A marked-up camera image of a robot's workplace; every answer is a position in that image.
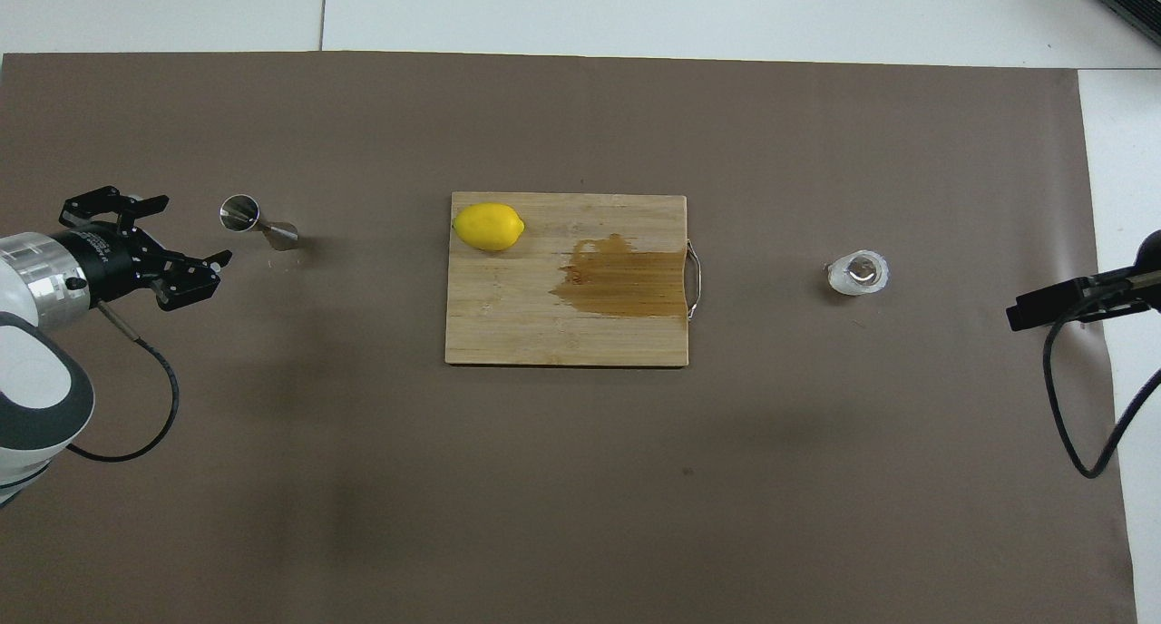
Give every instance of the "black cable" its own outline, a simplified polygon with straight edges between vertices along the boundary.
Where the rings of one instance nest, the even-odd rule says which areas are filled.
[[[1108,466],[1109,460],[1112,458],[1113,452],[1117,451],[1117,445],[1120,443],[1122,436],[1125,435],[1125,430],[1128,429],[1128,423],[1133,421],[1137,416],[1137,411],[1141,409],[1141,406],[1146,400],[1156,390],[1158,385],[1161,385],[1161,370],[1153,373],[1145,386],[1137,392],[1137,395],[1128,402],[1128,407],[1125,408],[1125,413],[1122,414],[1120,419],[1117,421],[1116,426],[1112,428],[1112,435],[1104,444],[1104,449],[1101,450],[1101,456],[1093,464],[1093,467],[1086,467],[1081,461],[1080,456],[1076,453],[1076,447],[1073,446],[1073,440],[1069,438],[1068,429],[1065,426],[1065,418],[1060,415],[1060,403],[1057,400],[1057,385],[1052,378],[1052,346],[1057,340],[1057,336],[1060,330],[1063,329],[1065,324],[1077,317],[1086,309],[1093,304],[1119,293],[1120,289],[1111,289],[1096,293],[1090,295],[1082,301],[1077,302],[1073,308],[1065,311],[1061,317],[1057,318],[1057,322],[1052,324],[1052,329],[1048,330],[1048,338],[1044,339],[1044,383],[1048,389],[1048,406],[1052,407],[1052,418],[1057,422],[1057,431],[1060,433],[1060,440],[1065,444],[1065,451],[1068,452],[1068,459],[1073,461],[1073,466],[1087,479],[1096,479],[1104,472]]]
[[[116,316],[108,310],[107,306],[104,306],[103,303],[99,303],[99,307],[102,307],[101,308],[101,313],[104,314],[104,317],[109,318],[109,321],[113,322],[114,324],[116,324],[118,327],[118,329],[121,329],[122,331],[125,331],[125,329],[122,327],[123,323],[118,323],[117,322],[120,318],[116,318]],[[134,459],[136,459],[138,457],[142,457],[142,456],[149,453],[150,450],[153,450],[153,447],[156,447],[157,444],[160,443],[163,438],[165,438],[166,433],[170,433],[170,428],[173,426],[173,421],[178,417],[178,376],[175,374],[173,374],[173,368],[170,366],[170,363],[165,360],[165,357],[161,356],[161,352],[158,352],[157,350],[154,350],[152,345],[150,345],[149,343],[146,343],[139,336],[136,337],[136,338],[132,338],[132,342],[136,343],[136,344],[138,344],[138,345],[140,345],[142,347],[144,347],[145,351],[149,352],[150,354],[153,354],[153,358],[157,359],[157,361],[159,364],[161,364],[163,368],[165,368],[165,374],[170,376],[170,389],[171,389],[171,392],[173,394],[173,401],[170,404],[170,417],[166,418],[165,424],[161,425],[161,431],[158,431],[157,436],[154,436],[153,439],[150,440],[149,444],[145,445],[144,447],[142,447],[140,450],[137,450],[136,452],[132,452],[132,453],[129,453],[129,454],[122,454],[122,456],[118,456],[118,457],[106,457],[106,456],[102,456],[102,454],[94,454],[93,452],[88,452],[86,450],[82,450],[82,449],[73,445],[72,443],[68,444],[68,451],[74,452],[75,454],[82,456],[86,459],[91,459],[91,460],[95,460],[95,461],[101,461],[101,462],[122,462],[122,461],[127,461],[127,460],[134,460]]]

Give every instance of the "table surface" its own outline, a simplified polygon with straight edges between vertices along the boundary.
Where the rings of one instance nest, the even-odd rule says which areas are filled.
[[[1096,265],[1075,71],[284,52],[22,55],[5,73],[0,184],[30,191],[0,230],[101,177],[164,187],[176,210],[151,234],[236,256],[195,308],[117,301],[179,368],[182,425],[144,462],[66,456],[6,511],[26,535],[0,539],[20,568],[0,618],[1133,621],[1118,468],[1060,462],[1025,408],[1040,337],[1003,315]],[[684,196],[709,279],[692,363],[444,363],[463,187]],[[302,248],[223,230],[239,192]],[[512,203],[564,250],[619,218],[554,230]],[[680,267],[682,231],[616,231]],[[835,294],[822,265],[864,246],[889,289]],[[513,342],[545,335],[527,328],[545,307],[562,306],[526,303]],[[108,336],[100,317],[53,333],[100,395],[86,449],[147,435],[163,389]],[[1103,329],[1070,328],[1054,366],[1091,450],[1112,410]],[[45,583],[68,598],[45,604]]]
[[[1161,222],[1161,49],[1094,0],[0,0],[0,52],[317,49],[1081,69],[1099,268]],[[1109,323],[1120,408],[1159,337]],[[1156,411],[1120,451],[1141,622],[1161,622]]]

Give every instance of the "metal handle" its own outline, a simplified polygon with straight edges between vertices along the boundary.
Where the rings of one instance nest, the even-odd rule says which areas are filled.
[[[698,302],[701,301],[701,259],[698,258],[697,250],[693,249],[693,242],[685,239],[685,258],[693,259],[693,270],[697,273],[694,278],[697,282],[693,286],[693,303],[687,304],[688,310],[685,310],[685,320],[693,320],[693,311],[698,309]]]

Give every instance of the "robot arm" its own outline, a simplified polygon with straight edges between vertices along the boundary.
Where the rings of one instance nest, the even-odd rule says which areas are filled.
[[[36,481],[93,413],[88,376],[44,331],[138,288],[167,311],[217,288],[230,251],[186,257],[136,227],[167,203],[107,186],[65,201],[62,232],[0,238],[0,505]],[[94,220],[101,214],[116,222]]]
[[[1149,309],[1161,311],[1161,230],[1149,235],[1137,252],[1132,266],[1089,277],[1073,278],[1054,284],[1016,299],[1016,306],[1008,308],[1008,324],[1012,331],[1039,325],[1052,325],[1044,340],[1044,385],[1048,393],[1048,407],[1057,424],[1057,432],[1065,445],[1068,459],[1082,476],[1096,479],[1104,472],[1122,436],[1137,416],[1149,395],[1161,386],[1161,370],[1145,382],[1145,386],[1125,407],[1119,421],[1109,435],[1104,447],[1093,464],[1087,466],[1077,454],[1068,428],[1060,414],[1055,381],[1052,374],[1052,346],[1062,327],[1072,321],[1093,322],[1138,314]]]

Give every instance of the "white floor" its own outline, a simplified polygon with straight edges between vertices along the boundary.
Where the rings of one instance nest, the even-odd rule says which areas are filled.
[[[1099,270],[1161,229],[1161,46],[1095,0],[0,0],[0,52],[319,49],[1082,69]],[[1161,317],[1108,340],[1124,408]],[[1146,404],[1120,446],[1142,623],[1161,623],[1158,440]]]

